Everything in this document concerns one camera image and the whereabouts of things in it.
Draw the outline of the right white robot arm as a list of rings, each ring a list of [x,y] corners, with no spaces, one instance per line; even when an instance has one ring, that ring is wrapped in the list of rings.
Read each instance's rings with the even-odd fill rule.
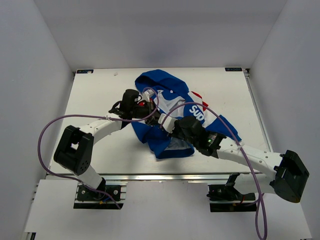
[[[310,173],[296,152],[277,153],[238,146],[231,137],[206,130],[193,116],[176,120],[172,136],[191,144],[202,155],[251,166],[258,172],[255,176],[231,173],[224,186],[209,191],[210,200],[241,201],[245,195],[261,191],[291,203],[301,201]]]

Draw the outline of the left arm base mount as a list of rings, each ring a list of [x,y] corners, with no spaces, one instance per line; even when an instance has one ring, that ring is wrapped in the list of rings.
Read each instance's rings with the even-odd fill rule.
[[[104,193],[89,190],[83,184],[78,184],[74,198],[74,209],[81,210],[120,210],[126,199],[127,183],[107,181]]]

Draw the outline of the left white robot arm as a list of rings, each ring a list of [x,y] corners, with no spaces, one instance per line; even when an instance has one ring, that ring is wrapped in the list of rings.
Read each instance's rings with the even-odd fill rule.
[[[134,119],[154,120],[159,115],[156,106],[160,102],[158,99],[158,94],[151,87],[146,87],[142,95],[137,90],[127,89],[122,100],[117,101],[105,117],[81,127],[67,126],[53,160],[88,186],[90,196],[96,200],[103,198],[106,181],[91,166],[94,145],[113,132],[122,130]]]

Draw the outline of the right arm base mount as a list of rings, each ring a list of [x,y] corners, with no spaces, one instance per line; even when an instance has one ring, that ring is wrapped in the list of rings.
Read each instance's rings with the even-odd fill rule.
[[[234,185],[240,173],[232,173],[225,184],[209,184],[208,194],[211,213],[245,213],[257,210],[254,193],[242,194]]]

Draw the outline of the blue white red jacket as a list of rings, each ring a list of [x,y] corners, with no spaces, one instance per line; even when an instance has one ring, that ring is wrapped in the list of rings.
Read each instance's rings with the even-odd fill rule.
[[[232,138],[233,133],[239,142],[242,141],[237,130],[228,120],[220,115],[220,121],[212,113],[202,106],[186,103],[200,103],[207,106],[201,95],[190,91],[187,84],[179,78],[160,69],[150,70],[142,73],[134,82],[139,92],[145,88],[153,88],[157,91],[157,96],[152,99],[159,103],[158,110],[162,114],[171,113],[170,116],[181,119],[193,116],[200,121],[201,125],[208,131],[223,134]],[[133,122],[133,130],[140,142],[147,143],[150,150],[157,159],[185,158],[194,154],[195,149],[184,140],[168,136],[158,126],[148,126],[144,122]]]

